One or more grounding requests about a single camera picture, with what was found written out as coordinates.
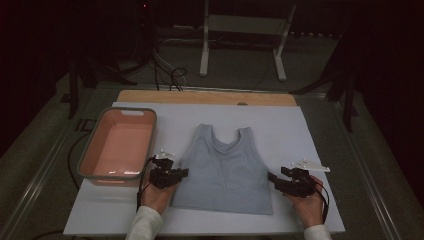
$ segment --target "human hand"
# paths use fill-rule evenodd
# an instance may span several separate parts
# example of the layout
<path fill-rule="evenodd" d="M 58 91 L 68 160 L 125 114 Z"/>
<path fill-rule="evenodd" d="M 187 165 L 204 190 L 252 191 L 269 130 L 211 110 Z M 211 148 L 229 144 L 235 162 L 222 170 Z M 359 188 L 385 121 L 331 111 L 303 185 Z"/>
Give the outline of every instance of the human hand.
<path fill-rule="evenodd" d="M 322 191 L 322 181 L 311 175 L 316 184 L 319 192 Z M 291 195 L 283 194 L 292 203 L 293 207 L 302 221 L 303 227 L 306 229 L 315 225 L 323 224 L 322 208 L 323 201 L 320 195 L 315 192 L 307 198 L 294 197 Z"/>
<path fill-rule="evenodd" d="M 174 194 L 177 186 L 178 184 L 164 189 L 158 189 L 153 184 L 149 184 L 141 196 L 141 206 L 150 207 L 159 214 L 162 214 L 168 206 L 169 199 Z"/>

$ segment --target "gray floor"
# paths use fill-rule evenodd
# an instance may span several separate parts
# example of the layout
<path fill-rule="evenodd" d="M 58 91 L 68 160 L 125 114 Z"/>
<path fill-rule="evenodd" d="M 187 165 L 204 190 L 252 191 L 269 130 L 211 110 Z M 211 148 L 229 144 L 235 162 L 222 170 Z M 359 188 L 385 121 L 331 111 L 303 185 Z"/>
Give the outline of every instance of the gray floor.
<path fill-rule="evenodd" d="M 201 45 L 198 42 L 169 41 L 161 45 L 159 56 L 174 67 L 187 69 L 185 80 L 178 79 L 187 90 L 219 88 L 287 92 L 316 80 L 336 43 L 328 38 L 290 37 L 283 51 L 286 82 L 277 80 L 269 47 L 235 50 L 212 45 L 206 78 L 199 77 Z M 155 88 L 153 70 L 149 66 L 128 77 L 139 83 L 132 88 Z M 59 102 L 62 94 L 67 92 L 67 77 L 58 82 L 57 95 L 0 161 L 1 239 L 32 239 L 64 228 L 77 195 L 67 171 L 68 153 L 84 134 L 75 130 L 77 121 L 96 119 L 125 88 L 128 87 L 106 77 L 102 78 L 97 89 L 81 88 L 79 111 L 73 120 L 68 120 L 69 106 Z M 323 164 L 332 168 L 327 176 L 346 227 L 346 232 L 334 234 L 333 239 L 423 239 L 423 209 L 414 198 L 360 94 L 355 95 L 354 106 L 358 115 L 352 120 L 354 132 L 350 134 L 341 124 L 339 104 L 322 98 L 327 89 L 328 85 L 320 87 L 296 100 L 304 112 Z M 70 156 L 74 172 L 86 140 L 82 139 Z M 299 234 L 219 238 L 303 237 Z M 71 237 L 56 234 L 42 239 Z"/>

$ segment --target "tank top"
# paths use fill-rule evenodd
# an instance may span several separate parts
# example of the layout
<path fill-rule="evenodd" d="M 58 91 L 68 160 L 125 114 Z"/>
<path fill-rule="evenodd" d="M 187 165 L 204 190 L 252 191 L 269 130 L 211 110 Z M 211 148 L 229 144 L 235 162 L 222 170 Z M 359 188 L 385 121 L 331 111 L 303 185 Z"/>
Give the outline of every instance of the tank top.
<path fill-rule="evenodd" d="M 174 194 L 173 207 L 272 214 L 268 169 L 250 127 L 238 129 L 238 139 L 227 144 L 215 137 L 212 125 L 200 124 L 180 163 L 189 174 Z"/>

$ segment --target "white board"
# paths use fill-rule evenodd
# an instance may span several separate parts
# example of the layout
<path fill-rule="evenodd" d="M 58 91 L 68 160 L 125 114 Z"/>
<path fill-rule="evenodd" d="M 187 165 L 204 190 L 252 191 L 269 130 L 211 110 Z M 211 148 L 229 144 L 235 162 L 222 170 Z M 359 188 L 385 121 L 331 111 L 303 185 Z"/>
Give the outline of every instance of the white board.
<path fill-rule="evenodd" d="M 205 104 L 122 103 L 117 107 L 151 108 L 157 113 L 153 153 L 174 153 L 178 161 L 188 148 L 196 127 L 212 124 L 223 142 L 236 138 L 236 130 L 251 127 L 257 150 L 270 172 L 281 176 L 280 167 L 308 159 L 319 163 L 312 137 L 300 107 L 229 106 Z M 330 195 L 326 225 L 330 232 L 345 231 L 328 180 L 321 179 Z M 196 211 L 168 207 L 159 235 L 264 235 L 302 232 L 303 227 L 290 202 L 269 184 L 273 215 Z M 136 209 L 136 188 L 99 187 L 84 180 L 64 234 L 125 235 Z"/>

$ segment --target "plastic tray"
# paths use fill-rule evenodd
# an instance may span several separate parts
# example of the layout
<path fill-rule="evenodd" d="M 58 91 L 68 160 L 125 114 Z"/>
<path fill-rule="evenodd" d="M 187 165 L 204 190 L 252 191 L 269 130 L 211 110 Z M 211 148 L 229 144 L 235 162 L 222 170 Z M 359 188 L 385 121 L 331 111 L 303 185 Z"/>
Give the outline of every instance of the plastic tray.
<path fill-rule="evenodd" d="M 96 185 L 138 186 L 156 118 L 148 108 L 103 111 L 78 164 L 79 174 Z"/>

